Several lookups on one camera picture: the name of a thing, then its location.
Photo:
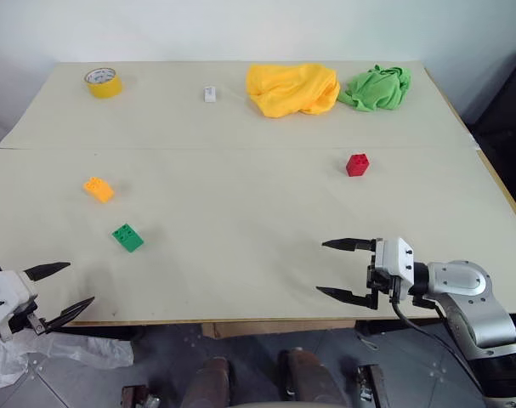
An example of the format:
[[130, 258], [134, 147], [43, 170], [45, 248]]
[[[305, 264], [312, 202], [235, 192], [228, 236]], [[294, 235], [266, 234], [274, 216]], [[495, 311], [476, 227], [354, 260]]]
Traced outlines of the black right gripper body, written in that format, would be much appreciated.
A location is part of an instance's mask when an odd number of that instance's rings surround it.
[[376, 239], [368, 267], [367, 287], [389, 295], [393, 303], [405, 300], [410, 289], [410, 245], [402, 238]]

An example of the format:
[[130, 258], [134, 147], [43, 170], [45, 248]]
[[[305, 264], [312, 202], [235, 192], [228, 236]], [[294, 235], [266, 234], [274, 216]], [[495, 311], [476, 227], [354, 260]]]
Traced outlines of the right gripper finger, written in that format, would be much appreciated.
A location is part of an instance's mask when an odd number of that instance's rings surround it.
[[354, 252], [356, 250], [374, 251], [374, 240], [356, 239], [356, 238], [342, 238], [324, 241], [321, 243], [324, 247], [333, 249]]
[[349, 290], [325, 287], [325, 286], [317, 286], [317, 290], [326, 294], [327, 296], [334, 298], [342, 303], [353, 304], [356, 306], [365, 307], [368, 309], [377, 309], [377, 291], [372, 290], [370, 293], [367, 293], [365, 296], [357, 296], [354, 295]]

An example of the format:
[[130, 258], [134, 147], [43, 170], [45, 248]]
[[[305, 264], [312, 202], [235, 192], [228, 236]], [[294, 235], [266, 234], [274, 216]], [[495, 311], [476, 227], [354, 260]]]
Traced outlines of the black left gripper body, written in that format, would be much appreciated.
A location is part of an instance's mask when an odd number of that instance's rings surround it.
[[15, 334], [29, 328], [37, 335], [43, 334], [46, 331], [45, 320], [37, 317], [36, 310], [37, 304], [35, 301], [30, 301], [18, 307], [9, 319], [10, 331]]

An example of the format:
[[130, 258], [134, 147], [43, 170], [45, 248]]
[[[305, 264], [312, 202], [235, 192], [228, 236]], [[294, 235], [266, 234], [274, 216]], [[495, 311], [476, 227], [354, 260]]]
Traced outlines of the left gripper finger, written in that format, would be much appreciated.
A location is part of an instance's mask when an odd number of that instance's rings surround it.
[[62, 269], [70, 266], [69, 262], [56, 262], [56, 263], [47, 263], [41, 264], [29, 269], [25, 269], [23, 273], [31, 280], [31, 281], [40, 281], [51, 275], [56, 274]]
[[45, 319], [40, 319], [40, 327], [37, 328], [37, 334], [46, 334], [50, 333], [56, 329], [59, 329], [66, 324], [73, 321], [83, 310], [85, 310], [92, 302], [94, 301], [94, 297], [87, 298], [82, 300], [81, 302], [75, 303], [71, 305], [69, 308], [64, 309], [60, 312], [60, 315], [55, 319], [50, 321], [46, 321]]

